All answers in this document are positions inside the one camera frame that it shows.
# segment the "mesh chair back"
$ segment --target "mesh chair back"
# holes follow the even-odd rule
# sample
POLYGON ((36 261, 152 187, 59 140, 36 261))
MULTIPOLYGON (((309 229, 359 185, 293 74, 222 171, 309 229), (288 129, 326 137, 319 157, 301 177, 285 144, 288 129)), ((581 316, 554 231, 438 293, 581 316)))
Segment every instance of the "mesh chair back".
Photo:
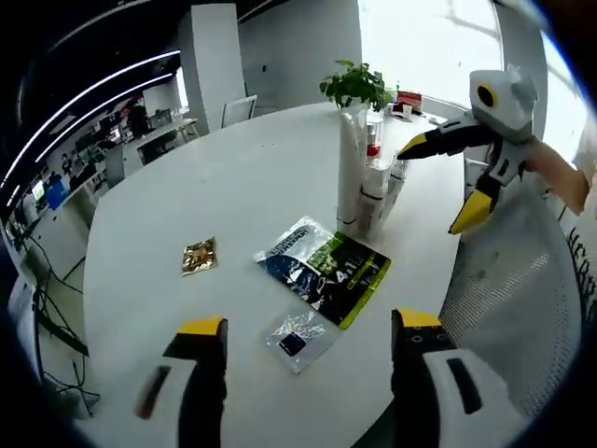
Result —
POLYGON ((580 301, 560 225, 514 182, 493 216, 463 236, 440 319, 507 383, 533 416, 566 374, 580 341, 580 301))

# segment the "white bottle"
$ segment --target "white bottle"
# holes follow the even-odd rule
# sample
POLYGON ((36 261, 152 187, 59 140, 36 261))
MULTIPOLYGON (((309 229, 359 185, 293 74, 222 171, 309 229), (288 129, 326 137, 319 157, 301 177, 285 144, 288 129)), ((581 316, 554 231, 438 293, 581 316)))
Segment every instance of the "white bottle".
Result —
POLYGON ((408 168, 409 161, 394 160, 388 181, 388 192, 383 205, 382 223, 390 216, 390 212, 394 208, 398 194, 402 191, 408 168))
POLYGON ((357 223, 359 234, 366 238, 374 235, 381 227, 391 167, 388 161, 374 159, 365 168, 357 223))

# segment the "clear plastic bag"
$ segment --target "clear plastic bag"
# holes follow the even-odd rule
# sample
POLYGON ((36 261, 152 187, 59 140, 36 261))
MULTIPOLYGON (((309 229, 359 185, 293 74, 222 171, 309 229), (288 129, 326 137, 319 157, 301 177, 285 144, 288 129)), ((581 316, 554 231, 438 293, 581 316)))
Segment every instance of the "clear plastic bag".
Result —
POLYGON ((333 344, 341 330, 307 304, 299 303, 263 330, 266 347, 295 375, 333 344))

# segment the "white round table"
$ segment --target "white round table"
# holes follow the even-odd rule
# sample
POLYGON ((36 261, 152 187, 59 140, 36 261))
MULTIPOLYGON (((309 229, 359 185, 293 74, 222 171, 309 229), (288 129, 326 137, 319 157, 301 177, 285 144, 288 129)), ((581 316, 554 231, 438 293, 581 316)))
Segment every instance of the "white round table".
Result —
MULTIPOLYGON (((305 215, 335 229, 339 123, 328 103, 251 119, 172 151, 100 200, 84 301, 90 369, 107 407, 122 385, 143 386, 183 321, 223 315, 222 446, 348 448, 379 418, 393 397, 391 310, 438 315, 451 279, 459 238, 448 228, 463 202, 464 162, 411 163, 370 244, 392 260, 388 274, 355 322, 294 376, 259 333, 300 298, 252 256, 305 215), (183 248, 212 236, 219 266, 183 277, 183 248)), ((400 148, 432 128, 388 119, 383 144, 400 148)))

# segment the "small gold packet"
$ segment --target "small gold packet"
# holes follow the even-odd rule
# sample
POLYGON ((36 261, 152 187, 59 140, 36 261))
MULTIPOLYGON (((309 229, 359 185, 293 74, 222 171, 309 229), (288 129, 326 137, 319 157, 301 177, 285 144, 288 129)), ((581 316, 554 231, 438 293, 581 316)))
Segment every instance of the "small gold packet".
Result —
POLYGON ((217 266, 215 237, 185 247, 183 253, 183 276, 207 271, 217 266))

